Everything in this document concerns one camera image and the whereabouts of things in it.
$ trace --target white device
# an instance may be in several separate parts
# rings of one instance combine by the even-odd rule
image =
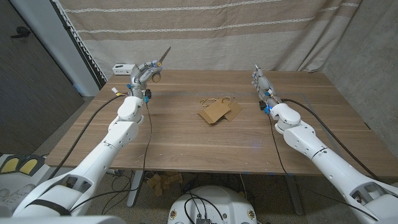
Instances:
[[[136,64],[116,64],[112,71],[115,75],[131,75],[134,67],[137,67]]]
[[[267,103],[269,114],[277,121],[275,129],[283,134],[285,142],[311,159],[348,204],[374,217],[351,208],[358,220],[361,223],[397,223],[398,188],[358,172],[319,140],[314,129],[301,120],[300,114],[281,102],[272,83],[257,65],[252,76],[252,84],[259,98]]]
[[[196,196],[209,200],[220,213],[210,203],[195,199]],[[220,186],[197,187],[190,194],[182,195],[173,203],[167,223],[191,223],[187,214],[195,223],[257,224],[253,206],[242,195]]]

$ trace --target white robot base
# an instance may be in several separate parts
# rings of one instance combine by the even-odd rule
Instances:
[[[211,202],[220,213],[209,202],[203,200],[202,203],[197,196]],[[231,189],[215,185],[197,187],[182,195],[172,205],[167,223],[191,224],[187,214],[195,223],[257,224],[253,206],[244,197]]]

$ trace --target striped fabric backdrop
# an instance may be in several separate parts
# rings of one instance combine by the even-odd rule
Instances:
[[[107,77],[115,63],[177,70],[319,68],[361,0],[60,0]]]

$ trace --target table leg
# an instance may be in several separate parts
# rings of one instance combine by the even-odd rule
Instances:
[[[138,197],[138,191],[142,182],[142,178],[144,177],[144,171],[143,170],[136,170],[136,173],[134,174],[134,178],[132,179],[131,183],[131,191],[129,193],[129,198],[127,199],[127,206],[128,207],[133,207],[134,204],[136,203],[137,197]]]
[[[304,215],[304,209],[303,209],[303,205],[301,203],[299,189],[297,187],[297,184],[292,179],[295,180],[294,176],[290,176],[290,177],[285,176],[286,184],[287,184],[287,187],[289,188],[289,192],[290,192],[290,198],[292,199],[294,212],[297,215]]]

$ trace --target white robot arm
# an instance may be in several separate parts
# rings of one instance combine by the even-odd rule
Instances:
[[[317,138],[314,129],[301,120],[298,112],[281,102],[272,83],[259,67],[256,68],[252,84],[260,99],[266,102],[264,111],[269,112],[272,119],[277,121],[275,129],[283,134],[285,142],[308,157],[348,204],[373,217],[351,208],[361,223],[389,223],[398,220],[398,188],[361,174],[328,148]]]
[[[143,101],[147,103],[150,98],[146,81],[160,76],[162,61],[169,50],[159,61],[151,62],[150,66],[144,63],[139,68],[135,67],[129,96],[119,107],[118,115],[109,125],[105,138],[75,169],[37,186],[17,207],[13,217],[59,217],[86,213],[91,201],[76,206],[93,196],[118,152],[137,136],[144,119],[141,115]]]

